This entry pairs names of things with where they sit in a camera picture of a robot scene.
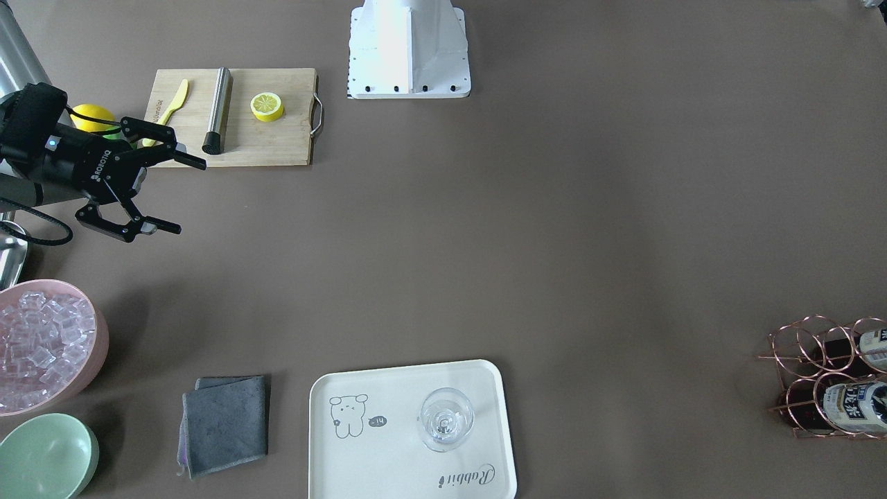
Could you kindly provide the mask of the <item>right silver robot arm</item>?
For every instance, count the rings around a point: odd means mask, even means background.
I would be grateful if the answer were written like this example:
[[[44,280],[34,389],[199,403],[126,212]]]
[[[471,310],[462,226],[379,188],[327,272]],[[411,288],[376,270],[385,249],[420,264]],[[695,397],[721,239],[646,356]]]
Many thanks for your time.
[[[156,231],[180,234],[181,225],[143,214],[134,199],[149,167],[176,161],[206,170],[206,161],[164,124],[124,116],[105,120],[102,132],[76,128],[69,95],[49,82],[8,2],[1,35],[2,212],[57,223],[42,206],[82,200],[76,220],[125,243]]]

